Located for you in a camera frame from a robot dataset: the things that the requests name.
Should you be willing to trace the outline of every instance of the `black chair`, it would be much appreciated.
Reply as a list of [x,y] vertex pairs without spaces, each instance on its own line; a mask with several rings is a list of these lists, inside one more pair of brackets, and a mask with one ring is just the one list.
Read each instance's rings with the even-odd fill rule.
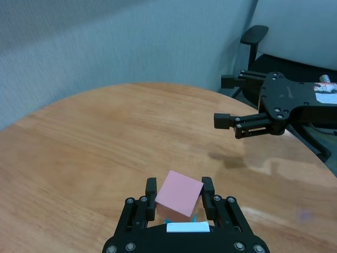
[[[241,37],[240,42],[242,44],[250,45],[248,70],[262,73],[281,72],[287,79],[297,82],[318,82],[320,76],[325,74],[327,74],[331,80],[337,80],[337,71],[297,63],[267,54],[263,54],[256,59],[259,43],[268,33],[268,30],[269,28],[267,26],[255,25],[247,30]],[[249,87],[242,87],[238,88],[238,90],[231,97],[237,97],[240,92],[243,93],[244,97],[248,101],[257,106],[259,101],[259,90],[250,89]],[[334,125],[311,124],[310,126],[316,130],[317,128],[333,129],[332,131],[328,131],[326,133],[333,135],[337,134],[335,131],[336,126]],[[303,124],[292,124],[291,127],[292,130],[294,130],[299,136],[305,139],[311,146],[320,152],[318,157],[323,162],[325,162],[331,156],[331,152],[322,144],[320,144],[313,136],[311,136]]]

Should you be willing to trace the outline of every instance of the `screw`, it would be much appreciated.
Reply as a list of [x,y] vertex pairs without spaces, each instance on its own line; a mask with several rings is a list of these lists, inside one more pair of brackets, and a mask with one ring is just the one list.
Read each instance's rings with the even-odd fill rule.
[[258,245],[258,244],[254,245],[254,250],[257,253],[265,253],[265,249],[261,245]]
[[237,249],[237,250],[244,250],[244,244],[242,242],[235,242],[234,243],[234,247]]
[[132,251],[136,248],[136,244],[134,244],[133,242],[129,242],[126,246],[125,246],[125,249],[127,251]]
[[109,246],[107,249],[106,249],[106,253],[115,253],[117,251],[117,247],[116,246]]

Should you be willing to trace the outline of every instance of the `office chair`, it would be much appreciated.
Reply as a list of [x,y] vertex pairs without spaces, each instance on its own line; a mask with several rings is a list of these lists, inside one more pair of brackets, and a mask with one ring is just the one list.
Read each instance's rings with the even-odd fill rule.
[[[319,12],[322,6],[325,12]],[[259,0],[251,22],[253,26],[243,34],[240,41],[250,46],[248,70],[281,72],[287,79],[298,82],[319,82],[322,75],[328,75],[331,81],[337,81],[337,54],[334,54],[337,52],[337,35],[322,31],[329,30],[329,27],[334,30],[337,17],[333,14],[333,9],[336,7],[337,2],[329,0],[319,3]],[[256,59],[258,49],[264,54]],[[258,90],[239,88],[231,97],[235,98],[240,92],[257,106]],[[337,126],[310,126],[317,131],[337,135]],[[318,157],[323,162],[331,156],[331,152],[311,136],[303,124],[292,124],[291,127],[320,152]]]

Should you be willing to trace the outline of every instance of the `wooden table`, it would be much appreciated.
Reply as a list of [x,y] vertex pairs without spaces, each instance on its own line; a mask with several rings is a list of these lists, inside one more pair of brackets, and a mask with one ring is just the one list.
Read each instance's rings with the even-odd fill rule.
[[0,252],[101,252],[125,198],[144,194],[148,177],[160,187],[169,170],[212,177],[271,252],[336,252],[328,168],[288,132],[237,140],[216,130],[214,112],[256,111],[194,87],[125,84],[64,99],[1,132]]

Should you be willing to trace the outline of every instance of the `chair armrest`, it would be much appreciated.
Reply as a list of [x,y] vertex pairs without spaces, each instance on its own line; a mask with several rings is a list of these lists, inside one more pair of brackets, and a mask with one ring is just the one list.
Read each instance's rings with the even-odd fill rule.
[[245,45],[258,45],[268,30],[268,26],[254,25],[242,35],[240,42]]
[[265,37],[269,28],[264,25],[254,25],[249,28],[241,37],[240,42],[245,45],[250,45],[251,49],[249,52],[249,61],[248,61],[248,69],[255,62],[257,48],[259,46],[260,41]]

